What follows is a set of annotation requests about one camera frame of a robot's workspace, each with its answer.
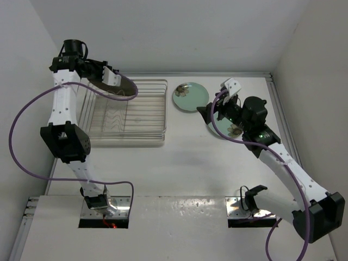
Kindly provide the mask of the brown ceramic plate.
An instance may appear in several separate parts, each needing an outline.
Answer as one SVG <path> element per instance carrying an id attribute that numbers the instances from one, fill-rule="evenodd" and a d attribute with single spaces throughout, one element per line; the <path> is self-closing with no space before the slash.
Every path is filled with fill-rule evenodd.
<path id="1" fill-rule="evenodd" d="M 89 79 L 88 81 L 94 85 L 96 88 L 108 92 L 114 95 L 131 97 L 137 95 L 138 88 L 129 78 L 125 76 L 121 76 L 121 84 L 120 86 L 111 86 L 100 82 L 99 80 Z"/>

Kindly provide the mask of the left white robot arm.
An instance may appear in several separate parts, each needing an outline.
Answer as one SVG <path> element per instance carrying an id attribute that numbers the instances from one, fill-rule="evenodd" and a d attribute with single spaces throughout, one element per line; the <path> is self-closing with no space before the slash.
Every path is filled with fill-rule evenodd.
<path id="1" fill-rule="evenodd" d="M 103 80 L 106 62 L 87 58 L 88 48 L 79 40 L 65 40 L 60 53 L 52 61 L 54 91 L 53 107 L 48 125 L 40 129 L 40 135 L 52 154 L 65 163 L 80 180 L 80 193 L 89 209 L 107 216 L 112 210 L 105 185 L 96 184 L 89 154 L 89 136 L 78 127 L 77 90 L 75 83 L 83 78 Z"/>

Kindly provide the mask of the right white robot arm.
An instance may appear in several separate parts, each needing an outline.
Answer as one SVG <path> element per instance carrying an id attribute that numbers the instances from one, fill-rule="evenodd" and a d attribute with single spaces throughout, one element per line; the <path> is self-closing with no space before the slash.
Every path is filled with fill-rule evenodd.
<path id="1" fill-rule="evenodd" d="M 218 120 L 227 119 L 240 127 L 243 130 L 241 143 L 273 171 L 293 196 L 287 200 L 258 185 L 245 192 L 243 205 L 247 211 L 255 213 L 261 209 L 275 214 L 292 224 L 298 235 L 309 243 L 339 228 L 345 199 L 315 182 L 291 157 L 280 138 L 266 125 L 266 100 L 250 96 L 239 106 L 237 97 L 224 102 L 225 96 L 217 94 L 214 103 L 197 107 L 204 122 L 215 125 L 213 114 L 217 113 Z"/>

